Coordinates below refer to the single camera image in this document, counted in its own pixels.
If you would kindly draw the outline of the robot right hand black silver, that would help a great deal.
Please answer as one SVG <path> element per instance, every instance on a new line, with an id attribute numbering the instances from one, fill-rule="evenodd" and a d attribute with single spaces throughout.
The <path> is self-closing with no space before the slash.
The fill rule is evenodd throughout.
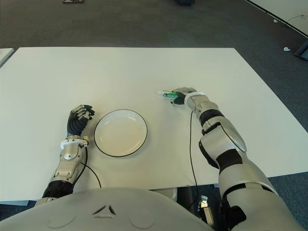
<path id="1" fill-rule="evenodd" d="M 196 95 L 197 90 L 194 88 L 182 87 L 172 90 L 172 93 L 175 93 L 177 97 L 170 101 L 171 104 L 176 105 L 188 105 L 188 106 L 196 106 L 195 100 L 191 99 L 194 95 Z"/>

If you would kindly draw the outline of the robot left hand black silver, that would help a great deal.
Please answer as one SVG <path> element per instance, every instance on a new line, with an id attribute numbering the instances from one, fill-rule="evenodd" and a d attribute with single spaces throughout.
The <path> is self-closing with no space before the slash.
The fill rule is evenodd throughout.
<path id="1" fill-rule="evenodd" d="M 80 136 L 94 115 L 95 111 L 90 105 L 81 104 L 72 109 L 67 121 L 67 135 Z"/>

